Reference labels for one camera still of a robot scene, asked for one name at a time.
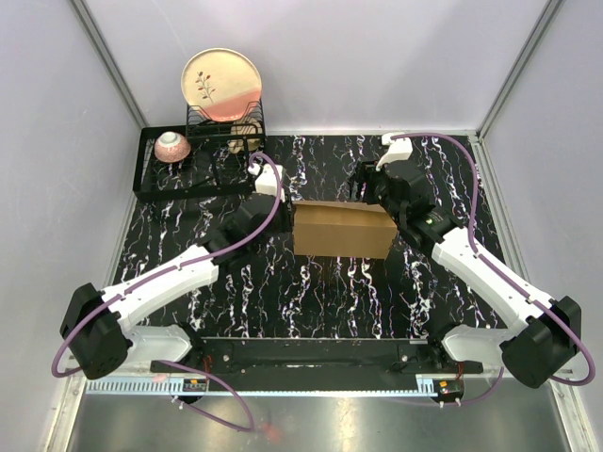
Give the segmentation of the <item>brown cardboard box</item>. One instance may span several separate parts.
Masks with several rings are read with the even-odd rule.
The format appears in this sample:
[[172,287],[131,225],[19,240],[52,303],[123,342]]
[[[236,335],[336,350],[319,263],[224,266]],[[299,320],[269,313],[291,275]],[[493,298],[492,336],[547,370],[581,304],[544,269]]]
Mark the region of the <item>brown cardboard box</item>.
[[398,235],[379,205],[299,201],[294,207],[294,253],[300,256],[385,259]]

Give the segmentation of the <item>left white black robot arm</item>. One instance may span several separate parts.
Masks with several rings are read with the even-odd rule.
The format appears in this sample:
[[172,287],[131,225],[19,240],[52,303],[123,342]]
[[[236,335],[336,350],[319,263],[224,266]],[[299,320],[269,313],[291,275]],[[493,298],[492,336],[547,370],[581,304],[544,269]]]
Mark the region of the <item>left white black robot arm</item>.
[[270,236],[291,232],[293,216],[288,195],[253,193],[199,243],[167,263],[103,290],[90,282],[81,285],[59,328],[60,351],[70,351],[90,380],[135,362],[170,360],[182,372],[196,371],[204,351],[184,327],[142,327],[140,321],[245,267]]

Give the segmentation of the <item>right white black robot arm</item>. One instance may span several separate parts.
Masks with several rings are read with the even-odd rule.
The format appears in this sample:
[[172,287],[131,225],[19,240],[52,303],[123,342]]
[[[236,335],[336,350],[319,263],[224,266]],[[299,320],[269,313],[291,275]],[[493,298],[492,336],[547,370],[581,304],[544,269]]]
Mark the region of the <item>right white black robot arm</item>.
[[501,263],[449,210],[436,205],[432,186],[410,160],[364,161],[350,177],[350,196],[378,204],[409,246],[461,279],[503,321],[501,329],[446,328],[428,349],[433,370],[448,373],[460,362],[505,367],[537,389],[579,352],[581,309],[569,297],[555,300]]

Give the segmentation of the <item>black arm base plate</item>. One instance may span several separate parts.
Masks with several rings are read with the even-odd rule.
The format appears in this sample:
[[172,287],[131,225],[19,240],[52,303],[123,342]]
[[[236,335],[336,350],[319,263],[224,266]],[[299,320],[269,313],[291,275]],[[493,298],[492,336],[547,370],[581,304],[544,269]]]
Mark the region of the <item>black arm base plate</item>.
[[233,374],[249,368],[373,367],[403,374],[478,375],[483,365],[456,363],[426,340],[204,338],[178,363],[212,374]]

